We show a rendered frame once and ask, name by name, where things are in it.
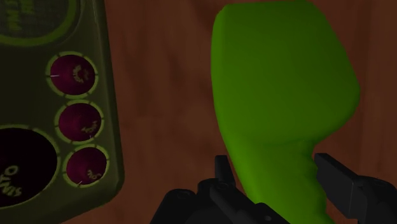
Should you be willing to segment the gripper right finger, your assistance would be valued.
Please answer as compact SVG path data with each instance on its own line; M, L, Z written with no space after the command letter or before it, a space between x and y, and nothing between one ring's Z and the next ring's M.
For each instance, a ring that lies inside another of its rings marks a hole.
M397 224L397 188L382 179L360 176L327 153L316 153L317 181L328 200L358 224Z

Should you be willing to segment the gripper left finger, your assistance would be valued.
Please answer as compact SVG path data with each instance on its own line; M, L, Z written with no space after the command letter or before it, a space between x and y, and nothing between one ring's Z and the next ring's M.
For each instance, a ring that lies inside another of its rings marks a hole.
M290 224L271 207L255 204L235 185L226 155L214 159L215 177L198 183L197 192L173 189L150 224Z

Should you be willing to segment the green rounded scoop-shaped object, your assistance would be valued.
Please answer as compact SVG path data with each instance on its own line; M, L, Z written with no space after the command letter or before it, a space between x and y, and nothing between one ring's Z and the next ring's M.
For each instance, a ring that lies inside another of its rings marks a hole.
M305 0L224 6L212 30L211 79L246 195L290 224L334 224L312 152L353 115L359 84L320 9Z

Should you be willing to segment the olive green box with red circles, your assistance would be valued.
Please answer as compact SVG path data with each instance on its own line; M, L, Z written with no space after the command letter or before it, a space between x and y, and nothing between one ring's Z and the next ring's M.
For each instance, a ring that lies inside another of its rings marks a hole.
M123 181L104 0L0 0L0 224L62 224Z

